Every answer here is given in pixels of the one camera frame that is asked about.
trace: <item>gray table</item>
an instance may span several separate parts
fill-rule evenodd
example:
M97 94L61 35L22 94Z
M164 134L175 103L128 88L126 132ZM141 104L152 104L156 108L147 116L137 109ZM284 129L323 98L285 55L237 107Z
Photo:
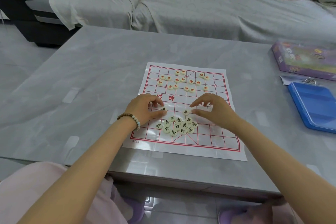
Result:
M71 165L137 95L148 61L226 69L236 112L336 185L336 135L302 123L270 45L84 27L0 107L0 157ZM336 94L334 82L319 80ZM71 103L69 92L76 94ZM279 193L247 162L121 148L116 178L263 198Z

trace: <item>blue plastic box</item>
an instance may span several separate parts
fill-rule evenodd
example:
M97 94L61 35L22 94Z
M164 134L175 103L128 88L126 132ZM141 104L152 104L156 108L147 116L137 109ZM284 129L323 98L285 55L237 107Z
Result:
M292 82L288 89L307 128L336 134L336 99L328 88Z

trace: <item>person's left hand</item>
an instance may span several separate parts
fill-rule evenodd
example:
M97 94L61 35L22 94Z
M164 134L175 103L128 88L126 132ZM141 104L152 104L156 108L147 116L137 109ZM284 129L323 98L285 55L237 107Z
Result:
M131 113L140 122L140 125L145 124L147 121L153 118L159 118L167 113L167 111L156 111L150 112L148 107L151 106L151 102L154 107L158 107L158 104L163 106L163 102L160 98L155 95L147 94L140 94L136 98L134 98L126 107L125 113Z

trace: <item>xiangqi board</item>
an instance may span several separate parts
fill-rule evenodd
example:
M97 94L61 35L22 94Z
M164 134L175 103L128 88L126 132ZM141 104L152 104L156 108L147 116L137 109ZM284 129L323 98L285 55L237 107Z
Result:
M132 132L123 147L247 161L245 146L236 135L190 112L189 105L206 92L221 96L235 109L224 69L147 63L139 94L157 95L167 114ZM210 105L194 108L212 110ZM149 111L160 109L151 106Z

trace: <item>slipper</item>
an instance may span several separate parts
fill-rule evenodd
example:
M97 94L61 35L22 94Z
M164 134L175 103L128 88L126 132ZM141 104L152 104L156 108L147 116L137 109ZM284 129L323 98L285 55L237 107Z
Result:
M239 215L245 212L246 212L246 209L244 208L236 208L232 210L220 211L220 213L218 214L218 223L219 224L230 224L233 216Z
M129 198L129 197L123 197L123 200L132 207L133 209L133 216L130 220L128 220L128 224L134 224L138 223L142 220L145 213L145 204L141 204L135 199Z

